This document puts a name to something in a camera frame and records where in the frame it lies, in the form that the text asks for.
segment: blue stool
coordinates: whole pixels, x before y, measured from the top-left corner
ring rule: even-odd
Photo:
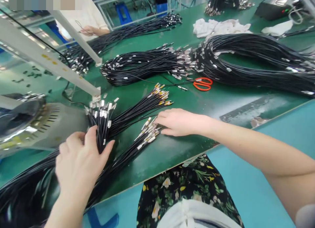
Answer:
[[[96,214],[96,210],[92,207],[88,212],[88,219],[91,225],[91,228],[115,228],[118,226],[119,223],[119,215],[116,213],[108,222],[104,225],[101,225],[99,219]]]
[[[163,17],[167,15],[167,3],[159,4],[156,6],[156,8],[157,8],[157,13],[161,13],[165,11],[165,13],[159,14],[158,17]]]
[[[116,12],[118,14],[121,25],[132,22],[127,6],[124,2],[116,4],[115,8],[116,8]]]

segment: cable harness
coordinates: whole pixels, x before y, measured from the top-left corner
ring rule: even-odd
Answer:
[[[177,79],[192,80],[188,77],[195,67],[189,55],[191,49],[174,50],[171,45],[117,55],[103,64],[100,72],[114,86],[129,85],[161,73],[169,73]]]
[[[148,22],[132,24],[114,30],[109,34],[88,41],[88,44],[98,55],[102,55],[124,39],[169,31],[175,28],[178,23],[181,24],[181,20],[182,18],[179,14],[169,13],[167,16],[161,18],[155,18]],[[88,65],[93,62],[93,59],[78,45],[66,49],[63,56],[59,56],[59,59],[63,63],[68,64],[69,62],[69,67],[80,75],[86,74],[89,70]]]
[[[222,53],[232,53],[267,64],[255,69],[229,63]],[[211,37],[192,51],[198,72],[213,81],[241,87],[268,87],[314,96],[314,56],[298,53],[263,34],[225,34]]]
[[[107,185],[116,178],[117,174],[156,139],[160,127],[154,122],[155,119],[152,120],[148,115],[172,104],[171,101],[166,101],[169,92],[161,90],[162,88],[163,86],[158,84],[136,105],[116,117],[113,117],[113,111],[117,106],[118,98],[112,103],[105,104],[105,101],[101,100],[93,103],[91,108],[86,107],[89,125],[98,126],[96,140],[99,153],[102,153],[109,138],[130,125],[148,118],[134,142],[113,162],[107,163],[94,186],[86,211],[101,199]],[[47,194],[51,181],[56,180],[54,169],[58,154],[59,150],[55,150],[0,188],[0,227],[38,228],[47,221],[50,213]]]
[[[220,15],[224,8],[245,10],[252,5],[249,0],[209,0],[205,13],[209,16]]]

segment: orange scissors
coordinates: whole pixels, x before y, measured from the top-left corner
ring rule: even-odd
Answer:
[[[213,81],[209,78],[196,78],[193,85],[195,86],[196,89],[200,91],[209,91],[211,89],[211,85],[213,84]]]

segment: floral clothing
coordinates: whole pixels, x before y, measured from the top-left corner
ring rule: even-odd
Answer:
[[[156,228],[168,209],[183,198],[210,204],[244,227],[222,176],[204,154],[144,182],[137,228]]]

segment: left hand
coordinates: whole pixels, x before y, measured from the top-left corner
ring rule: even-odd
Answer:
[[[86,134],[75,132],[59,146],[56,175],[60,184],[60,194],[65,197],[75,195],[89,198],[97,178],[105,167],[115,141],[110,141],[102,154],[99,154],[96,130],[97,126],[93,126]]]
[[[95,28],[87,25],[83,29],[81,29],[80,33],[82,33],[85,36],[93,36],[95,35]]]

